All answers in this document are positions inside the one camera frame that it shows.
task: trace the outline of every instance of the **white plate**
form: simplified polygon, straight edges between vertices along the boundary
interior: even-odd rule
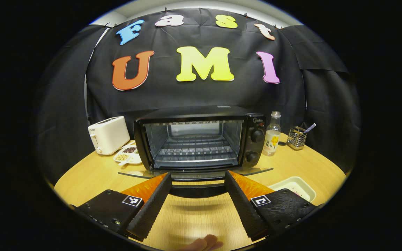
[[[123,152],[123,150],[125,150],[125,149],[128,148],[128,147],[136,147],[136,145],[129,145],[129,146],[126,146],[126,147],[120,149],[120,151],[113,157],[114,161],[115,161],[115,162],[122,162],[122,161],[120,161],[120,160],[116,160],[116,157],[117,157],[118,155],[120,155],[120,154],[125,154],[125,155],[132,155],[132,158],[131,158],[131,159],[129,160],[129,162],[128,162],[129,164],[140,164],[140,163],[142,163],[141,157],[140,157],[139,154],[137,153],[137,148],[136,148],[136,150],[135,150],[134,152],[132,152],[132,153],[124,153],[124,152]]]
[[[278,191],[280,189],[289,189],[308,202],[312,202],[314,198],[316,198],[316,192],[298,176],[287,178],[284,181],[280,181],[279,183],[270,185],[268,187],[274,191]]]

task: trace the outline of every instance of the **hand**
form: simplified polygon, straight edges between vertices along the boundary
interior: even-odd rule
[[[194,242],[187,246],[183,246],[177,251],[211,251],[223,246],[223,242],[217,241],[215,235],[206,235],[204,239],[196,239]]]

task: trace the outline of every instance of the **wall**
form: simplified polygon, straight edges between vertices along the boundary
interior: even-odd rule
[[[111,12],[108,12],[105,15],[99,17],[91,24],[105,25],[108,23],[107,24],[108,27],[113,27],[114,24],[121,24],[127,20],[128,19],[126,18],[126,16],[122,15],[121,13],[118,13],[116,11],[111,11]]]
[[[176,8],[212,8],[238,14],[247,13],[248,16],[254,19],[266,22],[268,24],[275,24],[278,28],[302,24],[300,21],[296,20],[294,17],[283,12],[282,10],[259,0],[136,0],[118,7],[117,9],[108,13],[113,13],[113,15],[102,16],[100,20],[96,20],[93,22],[93,24],[105,25],[107,22],[111,22],[112,24],[110,24],[110,26],[113,26],[114,23],[121,23],[121,18],[118,18],[119,15],[125,18],[124,21],[127,21],[139,16],[163,11],[165,10],[165,7],[167,7],[168,10]]]

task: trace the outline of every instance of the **black backdrop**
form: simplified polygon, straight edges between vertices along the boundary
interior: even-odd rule
[[[180,26],[155,27],[162,16],[184,16]],[[215,24],[216,15],[236,19],[238,28]],[[137,38],[120,45],[116,32],[143,19]],[[87,75],[88,119],[91,124],[113,116],[126,118],[134,138],[133,121],[158,108],[197,105],[239,105],[266,114],[281,111],[281,127],[318,127],[308,134],[307,144],[347,172],[354,164],[360,134],[360,112],[355,83],[343,62],[325,41],[305,25],[271,30],[275,41],[265,38],[254,24],[263,23],[236,13],[203,8],[159,12],[127,21],[105,31],[90,25],[58,53],[43,75],[38,93],[36,124],[40,166],[49,180],[56,181],[80,159],[94,150],[88,136],[83,101]],[[204,56],[213,47],[230,50],[228,61],[233,81],[179,82],[181,55],[177,48],[194,46]],[[112,85],[112,62],[131,56],[127,78],[137,74],[137,53],[155,51],[150,58],[147,80],[136,89],[118,91]],[[274,56],[279,84],[265,83],[257,51]]]

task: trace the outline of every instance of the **bottle cap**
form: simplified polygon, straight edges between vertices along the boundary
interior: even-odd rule
[[[271,113],[271,117],[281,117],[281,114],[280,114],[280,112],[278,112],[278,111],[273,111],[273,112]]]

